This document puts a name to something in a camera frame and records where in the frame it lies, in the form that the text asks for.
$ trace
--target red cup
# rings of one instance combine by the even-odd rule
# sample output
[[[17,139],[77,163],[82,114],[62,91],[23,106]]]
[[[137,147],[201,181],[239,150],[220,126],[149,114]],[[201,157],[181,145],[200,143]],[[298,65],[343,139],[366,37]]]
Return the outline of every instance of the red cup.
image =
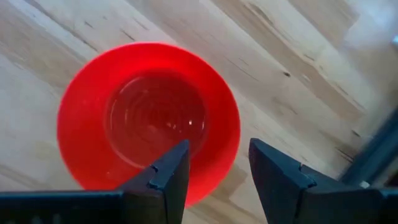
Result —
[[[57,120],[63,160],[86,190],[115,189],[189,139],[186,206],[224,179],[239,135],[225,81],[196,55],[160,43],[123,45],[94,58],[69,84]]]

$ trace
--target red plastic cup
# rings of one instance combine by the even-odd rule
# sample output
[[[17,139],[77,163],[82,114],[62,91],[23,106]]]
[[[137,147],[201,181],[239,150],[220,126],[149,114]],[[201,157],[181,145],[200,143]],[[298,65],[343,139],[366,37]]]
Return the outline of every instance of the red plastic cup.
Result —
[[[94,58],[67,88],[57,136],[86,190],[115,189],[183,139],[190,140],[186,206],[214,190],[238,150],[236,102],[196,55],[171,45],[123,45]]]

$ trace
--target black plastic part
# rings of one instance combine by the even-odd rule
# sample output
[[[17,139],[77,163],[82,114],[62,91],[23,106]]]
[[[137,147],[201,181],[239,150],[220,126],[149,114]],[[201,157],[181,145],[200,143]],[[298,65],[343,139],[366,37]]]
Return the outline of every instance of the black plastic part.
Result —
[[[188,148],[181,142],[115,191],[0,193],[0,223],[180,224]]]
[[[258,139],[250,140],[251,172],[269,224],[293,223],[302,190],[315,183],[301,163]]]
[[[327,177],[252,139],[251,170],[270,224],[398,223],[397,189],[362,189]]]
[[[372,184],[398,156],[398,110],[380,128],[368,145],[341,176],[345,184]]]

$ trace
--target cup bottom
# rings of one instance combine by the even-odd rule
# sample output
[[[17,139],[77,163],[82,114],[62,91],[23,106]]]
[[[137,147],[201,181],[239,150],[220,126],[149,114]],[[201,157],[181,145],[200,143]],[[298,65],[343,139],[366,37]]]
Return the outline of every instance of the cup bottom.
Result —
[[[194,156],[206,134],[201,97],[170,71],[146,72],[124,84],[110,98],[105,120],[115,153],[141,169],[184,139]]]

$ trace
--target wood grain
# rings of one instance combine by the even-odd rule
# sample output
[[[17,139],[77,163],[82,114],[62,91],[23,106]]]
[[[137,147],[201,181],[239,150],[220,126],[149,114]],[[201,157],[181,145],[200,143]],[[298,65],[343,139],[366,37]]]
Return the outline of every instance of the wood grain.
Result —
[[[161,41],[211,64],[241,118],[232,169],[183,223],[266,223],[250,138],[338,177],[398,104],[398,6],[361,2],[0,1],[0,190],[79,189],[56,139],[66,86],[105,50]]]

